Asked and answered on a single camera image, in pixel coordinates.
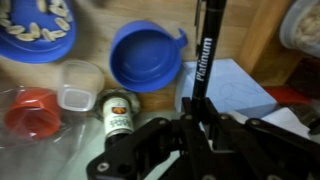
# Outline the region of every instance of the can label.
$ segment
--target can label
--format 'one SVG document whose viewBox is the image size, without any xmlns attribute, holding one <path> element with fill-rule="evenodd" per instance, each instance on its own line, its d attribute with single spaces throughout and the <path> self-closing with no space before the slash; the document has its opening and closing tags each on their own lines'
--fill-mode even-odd
<svg viewBox="0 0 320 180">
<path fill-rule="evenodd" d="M 111 98 L 103 105 L 106 135 L 118 129 L 133 131 L 129 103 L 123 98 Z"/>
</svg>

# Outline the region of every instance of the bowl handle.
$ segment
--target bowl handle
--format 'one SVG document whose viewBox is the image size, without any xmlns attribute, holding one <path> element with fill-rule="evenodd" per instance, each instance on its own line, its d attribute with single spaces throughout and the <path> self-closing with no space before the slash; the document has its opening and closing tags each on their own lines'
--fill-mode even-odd
<svg viewBox="0 0 320 180">
<path fill-rule="evenodd" d="M 184 30 L 182 30 L 181 28 L 179 28 L 179 32 L 180 32 L 180 37 L 176 38 L 175 41 L 178 45 L 179 48 L 183 48 L 188 44 L 188 39 L 187 39 L 187 35 L 184 32 Z"/>
</svg>

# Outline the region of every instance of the black pole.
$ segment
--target black pole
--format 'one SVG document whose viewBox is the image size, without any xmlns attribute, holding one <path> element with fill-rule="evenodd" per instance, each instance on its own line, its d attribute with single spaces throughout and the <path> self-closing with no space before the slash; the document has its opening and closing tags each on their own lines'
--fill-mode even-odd
<svg viewBox="0 0 320 180">
<path fill-rule="evenodd" d="M 227 0 L 207 0 L 205 19 L 198 53 L 197 70 L 193 87 L 193 109 L 201 110 L 208 83 Z"/>
</svg>

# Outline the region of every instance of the plastic container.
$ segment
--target plastic container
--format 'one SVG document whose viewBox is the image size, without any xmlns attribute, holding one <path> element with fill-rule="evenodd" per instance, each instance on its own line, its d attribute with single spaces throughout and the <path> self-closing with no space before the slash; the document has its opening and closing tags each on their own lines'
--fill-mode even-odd
<svg viewBox="0 0 320 180">
<path fill-rule="evenodd" d="M 320 57 L 319 0 L 297 0 L 288 10 L 280 27 L 281 43 Z"/>
<path fill-rule="evenodd" d="M 62 63 L 59 72 L 58 103 L 63 109 L 88 111 L 104 86 L 104 76 L 94 65 L 71 60 Z"/>
<path fill-rule="evenodd" d="M 134 21 L 115 35 L 110 55 L 113 77 L 134 92 L 151 92 L 169 84 L 181 66 L 181 48 L 186 34 L 175 39 L 159 25 Z"/>
<path fill-rule="evenodd" d="M 58 38 L 54 42 L 47 42 L 43 37 L 26 42 L 8 34 L 6 29 L 0 26 L 0 55 L 19 62 L 39 64 L 57 60 L 69 52 L 76 39 L 76 24 L 69 0 L 64 1 L 73 19 L 69 23 L 71 29 L 67 31 L 65 37 Z M 47 28 L 50 31 L 61 29 L 54 21 L 58 16 L 53 13 L 40 12 L 36 0 L 12 0 L 9 2 L 11 3 L 11 12 L 8 14 L 10 21 L 14 25 L 25 27 L 26 32 L 29 32 L 29 24 L 31 22 L 36 22 L 41 28 Z"/>
<path fill-rule="evenodd" d="M 42 139 L 58 131 L 61 109 L 54 91 L 22 89 L 4 117 L 5 126 L 23 138 Z"/>
<path fill-rule="evenodd" d="M 17 95 L 18 86 L 7 77 L 0 77 L 0 111 L 8 108 Z"/>
</svg>

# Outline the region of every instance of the clear container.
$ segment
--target clear container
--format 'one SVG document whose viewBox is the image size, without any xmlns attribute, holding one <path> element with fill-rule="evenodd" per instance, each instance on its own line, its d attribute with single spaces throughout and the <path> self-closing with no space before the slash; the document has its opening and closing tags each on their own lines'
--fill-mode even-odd
<svg viewBox="0 0 320 180">
<path fill-rule="evenodd" d="M 280 27 L 281 43 L 289 49 L 298 49 L 320 57 L 320 2 L 296 0 Z"/>
<path fill-rule="evenodd" d="M 71 111 L 89 111 L 104 86 L 104 76 L 94 65 L 71 60 L 59 72 L 58 104 Z"/>
<path fill-rule="evenodd" d="M 4 72 L 0 69 L 0 111 L 11 105 L 18 93 L 19 87 L 12 79 L 3 74 Z"/>
</svg>

